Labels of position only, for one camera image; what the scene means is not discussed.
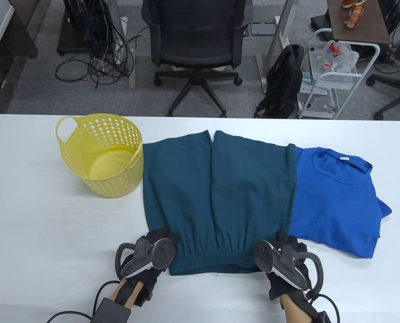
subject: bottle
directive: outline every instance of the bottle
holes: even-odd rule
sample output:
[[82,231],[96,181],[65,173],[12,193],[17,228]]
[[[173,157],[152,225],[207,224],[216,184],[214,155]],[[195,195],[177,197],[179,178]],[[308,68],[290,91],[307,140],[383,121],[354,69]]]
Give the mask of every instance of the bottle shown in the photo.
[[342,8],[350,8],[352,5],[354,5],[354,3],[356,2],[356,0],[343,0],[342,1]]
[[343,22],[346,28],[353,30],[357,26],[365,9],[365,2],[366,0],[356,0],[353,4],[348,13],[348,18]]

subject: basket handle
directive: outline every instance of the basket handle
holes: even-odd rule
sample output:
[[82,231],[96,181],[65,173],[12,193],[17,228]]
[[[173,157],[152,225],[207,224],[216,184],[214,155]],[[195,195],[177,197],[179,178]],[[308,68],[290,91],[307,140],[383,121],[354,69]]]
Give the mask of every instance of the basket handle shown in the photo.
[[139,148],[137,148],[136,152],[134,153],[133,157],[131,157],[128,166],[129,168],[133,168],[134,165],[137,163],[137,161],[140,158],[140,152],[143,150],[143,143],[140,144]]
[[62,139],[60,138],[60,136],[58,135],[58,129],[60,128],[61,123],[62,123],[64,120],[68,119],[68,118],[73,119],[73,120],[77,123],[77,126],[79,126],[79,123],[78,123],[77,120],[76,120],[76,119],[78,119],[78,117],[72,117],[72,116],[68,115],[68,116],[66,116],[66,117],[63,117],[61,120],[59,120],[58,123],[57,123],[57,126],[56,126],[56,128],[55,128],[55,133],[56,133],[56,135],[57,135],[57,139],[58,139],[60,145],[65,145],[66,142],[67,142],[68,140],[70,140],[71,136],[72,136],[73,133],[74,133],[74,131],[73,131],[73,133],[70,135],[69,139],[68,139],[66,142],[63,142],[63,140],[62,140]]

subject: gloved hand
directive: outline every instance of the gloved hand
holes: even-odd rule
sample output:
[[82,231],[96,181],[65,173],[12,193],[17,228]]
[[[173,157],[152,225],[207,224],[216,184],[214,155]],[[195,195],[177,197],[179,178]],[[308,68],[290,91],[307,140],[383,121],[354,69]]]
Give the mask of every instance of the gloved hand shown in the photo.
[[[169,228],[164,228],[159,231],[153,231],[153,232],[148,232],[148,234],[145,236],[145,238],[148,240],[148,242],[153,245],[155,244],[158,240],[161,238],[168,238],[172,240],[172,242],[176,245],[179,243],[179,235],[174,234],[170,231]],[[120,280],[123,279],[121,275],[121,269],[130,261],[133,259],[133,254],[127,256],[125,260],[121,264],[121,260],[117,259],[118,255],[116,256],[115,259],[115,271],[116,275]],[[137,282],[143,282],[144,287],[140,291],[139,297],[136,300],[137,303],[143,303],[145,298],[148,298],[152,294],[152,290],[154,289],[155,284],[157,283],[157,278],[158,276],[166,271],[167,268],[163,269],[155,269],[155,268],[150,268],[148,270],[142,271],[138,273],[137,275],[130,277],[127,279],[126,285],[130,286],[135,286]],[[123,287],[120,289],[120,292],[118,293],[116,297],[116,302],[117,303],[122,303],[124,304],[125,301],[128,299],[128,297],[131,295],[131,292],[127,292],[126,289]]]
[[[280,231],[276,234],[275,239],[269,240],[272,246],[276,250],[283,249],[283,245],[291,245],[291,248],[296,252],[306,252],[307,247],[304,243],[298,243],[297,238],[295,236],[288,236],[285,232]],[[312,289],[311,281],[308,275],[308,267],[305,265],[304,259],[299,259],[296,261],[296,268],[302,273],[305,277],[308,289]],[[297,290],[289,283],[284,281],[279,276],[275,275],[275,273],[266,274],[267,278],[270,281],[270,291],[269,297],[270,300],[274,300],[275,298],[280,297],[281,295],[288,294],[288,292]]]
[[[269,241],[276,250],[281,249],[284,245],[291,245],[292,249],[296,252],[306,252],[307,247],[304,243],[298,243],[295,236],[288,236],[285,232],[278,232],[275,239]],[[305,265],[305,259],[296,260],[295,267],[305,277],[307,289],[312,289],[311,280],[309,279],[308,267]],[[288,295],[293,303],[298,306],[302,311],[309,315],[314,322],[319,318],[317,311],[308,303],[305,294],[301,289],[294,288],[285,280],[277,276],[275,273],[266,274],[270,281],[269,298],[274,300],[284,294]]]

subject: elastic waistband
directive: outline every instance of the elastic waistband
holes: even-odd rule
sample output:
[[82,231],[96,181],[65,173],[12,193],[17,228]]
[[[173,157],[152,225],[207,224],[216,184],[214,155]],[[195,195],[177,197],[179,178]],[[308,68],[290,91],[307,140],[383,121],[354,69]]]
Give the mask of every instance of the elastic waistband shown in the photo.
[[170,275],[183,276],[203,273],[246,274],[260,271],[249,254],[210,252],[179,256],[169,267]]

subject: wooden desk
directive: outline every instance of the wooden desk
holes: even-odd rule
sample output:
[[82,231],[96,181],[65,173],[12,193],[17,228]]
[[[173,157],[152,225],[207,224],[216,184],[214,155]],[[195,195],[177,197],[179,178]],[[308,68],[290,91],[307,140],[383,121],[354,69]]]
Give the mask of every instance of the wooden desk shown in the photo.
[[390,43],[390,37],[377,0],[366,1],[363,16],[354,30],[346,29],[343,25],[343,21],[348,17],[349,9],[342,8],[341,3],[341,0],[327,0],[335,40],[377,44]]

